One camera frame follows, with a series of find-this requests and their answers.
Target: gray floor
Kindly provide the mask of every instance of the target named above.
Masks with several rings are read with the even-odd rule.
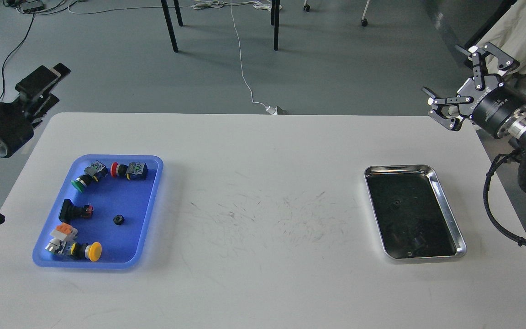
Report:
[[[368,27],[360,26],[363,1],[309,3],[311,12],[306,13],[300,0],[282,2],[279,52],[272,50],[269,12],[250,5],[232,9],[255,101],[279,105],[290,114],[425,115],[422,86],[451,95],[468,77],[448,45],[468,40],[499,1],[378,0],[369,7]],[[73,11],[132,5],[159,1],[88,1]],[[251,104],[241,77],[230,9],[183,8],[182,16],[185,26],[174,26],[178,54],[159,8],[36,16],[27,41],[5,69],[5,100],[13,99],[15,83],[37,66],[62,62],[72,73],[56,88],[60,103],[44,125],[59,112],[265,115],[263,106]],[[30,19],[0,3],[0,67]],[[41,132],[12,158],[0,159],[0,207]],[[123,132],[123,138],[131,135]],[[13,214],[6,218],[13,221]]]

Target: cable connector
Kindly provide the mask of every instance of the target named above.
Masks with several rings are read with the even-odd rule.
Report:
[[[267,110],[267,113],[271,115],[278,115],[278,114],[288,114],[286,111],[284,111],[279,106],[265,106],[265,110]]]

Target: white cable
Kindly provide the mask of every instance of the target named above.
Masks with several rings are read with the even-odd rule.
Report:
[[[266,106],[265,104],[261,103],[261,102],[255,102],[255,100],[253,99],[253,90],[251,89],[251,87],[249,86],[249,84],[247,83],[247,79],[245,79],[245,73],[244,71],[242,70],[242,51],[241,51],[241,38],[238,37],[238,31],[237,31],[237,25],[235,24],[235,21],[234,21],[234,14],[232,14],[232,6],[234,6],[234,4],[232,4],[232,0],[230,0],[230,15],[232,17],[232,26],[234,27],[234,31],[235,33],[237,34],[237,40],[238,40],[238,58],[240,60],[240,63],[241,63],[241,76],[242,76],[242,80],[245,82],[245,84],[247,85],[247,88],[249,88],[249,92],[251,93],[251,102],[253,104],[261,104],[263,107],[265,107],[265,110],[268,110],[269,109],[269,106]]]
[[[271,1],[265,0],[263,1],[243,1],[243,2],[226,2],[222,0],[194,0],[195,2],[198,2],[197,4],[193,4],[192,8],[196,10],[206,9],[206,8],[223,8],[225,6],[243,6],[243,5],[250,5],[253,4],[253,8],[258,10],[265,10],[265,11],[271,11]]]
[[[74,4],[76,4],[77,0],[75,0],[75,2],[71,3],[68,5],[68,10],[69,12],[71,13],[75,13],[77,15],[90,15],[92,13],[104,13],[104,12],[112,12],[112,11],[124,11],[124,10],[128,10],[128,9],[148,9],[148,8],[162,8],[162,6],[149,6],[149,7],[129,7],[129,8],[115,8],[115,9],[107,9],[105,11],[98,11],[98,12],[73,12],[72,10],[70,10],[70,8],[72,6],[74,6]],[[179,6],[180,8],[192,8],[192,6]]]

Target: yellow push button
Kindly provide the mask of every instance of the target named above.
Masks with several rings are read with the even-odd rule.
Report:
[[[100,253],[103,251],[103,247],[100,245],[99,242],[94,242],[92,245],[90,245],[88,250],[88,255],[86,258],[88,258],[91,262],[96,262],[100,258]]]

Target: power strip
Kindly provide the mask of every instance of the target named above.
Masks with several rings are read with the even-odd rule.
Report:
[[[41,0],[37,0],[34,2],[23,2],[22,4],[20,4],[19,8],[23,13],[34,13],[44,10],[45,6],[44,3],[41,2]]]

